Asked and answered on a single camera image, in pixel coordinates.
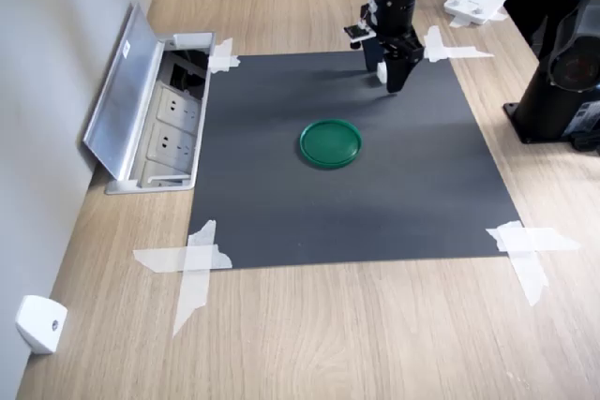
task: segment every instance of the open metal lid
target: open metal lid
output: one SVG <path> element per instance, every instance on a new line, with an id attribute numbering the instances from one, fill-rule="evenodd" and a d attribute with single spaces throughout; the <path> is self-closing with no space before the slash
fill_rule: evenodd
<path id="1" fill-rule="evenodd" d="M 83 142 L 116 180 L 127 179 L 164 44 L 134 5 Z"/>

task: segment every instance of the masking tape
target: masking tape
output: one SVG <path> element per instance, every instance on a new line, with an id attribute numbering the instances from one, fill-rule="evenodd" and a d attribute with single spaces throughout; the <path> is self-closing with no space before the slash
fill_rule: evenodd
<path id="1" fill-rule="evenodd" d="M 233 38 L 225 39 L 213 49 L 213 54 L 208 57 L 208 69 L 216 74 L 219 71 L 229 72 L 230 67 L 240 66 L 236 55 L 232 56 Z"/>
<path id="2" fill-rule="evenodd" d="M 506 252 L 529 305 L 540 300 L 542 290 L 549 286 L 548 277 L 536 252 L 572 251 L 579 244 L 562 236 L 555 229 L 528 229 L 520 221 L 508 222 L 496 229 L 487 230 L 500 252 Z"/>
<path id="3" fill-rule="evenodd" d="M 232 261 L 213 244 L 217 222 L 209 220 L 187 238 L 187 247 L 134 250 L 133 257 L 156 274 L 183 272 L 172 336 L 193 312 L 206 305 L 211 269 L 231 269 Z"/>
<path id="4" fill-rule="evenodd" d="M 446 58 L 489 58 L 491 53 L 478 51 L 475 47 L 445 47 L 442 41 L 440 27 L 432 25 L 424 37 L 425 57 L 431 63 L 445 60 Z"/>
<path id="5" fill-rule="evenodd" d="M 504 14 L 504 13 L 501 13 L 500 11 L 498 11 L 491 18 L 489 18 L 489 20 L 499 22 L 499 21 L 504 21 L 507 17 L 508 17 L 507 14 Z M 450 22 L 450 26 L 452 28 L 464 27 L 464 26 L 467 26 L 470 24 L 471 24 L 470 20 L 460 18 L 459 16 L 455 16 L 454 19 Z"/>

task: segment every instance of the white stand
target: white stand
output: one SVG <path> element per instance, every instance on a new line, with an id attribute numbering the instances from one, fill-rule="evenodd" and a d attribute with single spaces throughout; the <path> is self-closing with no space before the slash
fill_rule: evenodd
<path id="1" fill-rule="evenodd" d="M 25 295 L 17 312 L 17 330 L 36 354 L 55 353 L 67 309 L 54 300 Z"/>
<path id="2" fill-rule="evenodd" d="M 506 0 L 447 0 L 443 9 L 464 22 L 486 23 L 492 19 Z"/>

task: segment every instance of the white bracket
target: white bracket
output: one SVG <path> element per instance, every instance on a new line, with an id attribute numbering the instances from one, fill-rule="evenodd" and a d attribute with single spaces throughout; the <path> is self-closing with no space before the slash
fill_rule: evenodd
<path id="1" fill-rule="evenodd" d="M 60 303 L 37 295 L 25 295 L 15 318 L 17 330 L 36 354 L 55 353 L 67 319 Z"/>

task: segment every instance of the black device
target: black device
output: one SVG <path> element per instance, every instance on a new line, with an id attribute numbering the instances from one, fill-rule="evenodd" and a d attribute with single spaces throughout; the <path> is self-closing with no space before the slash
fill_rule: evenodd
<path id="1" fill-rule="evenodd" d="M 361 6 L 361 27 L 353 25 L 344 30 L 351 39 L 356 33 L 364 40 L 351 44 L 353 49 L 362 45 L 369 72 L 377 70 L 381 61 L 387 68 L 387 91 L 398 92 L 414 67 L 423 59 L 424 48 L 413 28 L 415 0 L 368 0 Z M 375 37 L 367 37 L 368 31 Z"/>
<path id="2" fill-rule="evenodd" d="M 524 143 L 571 141 L 600 145 L 600 0 L 581 0 L 559 24 L 519 103 L 504 110 Z"/>

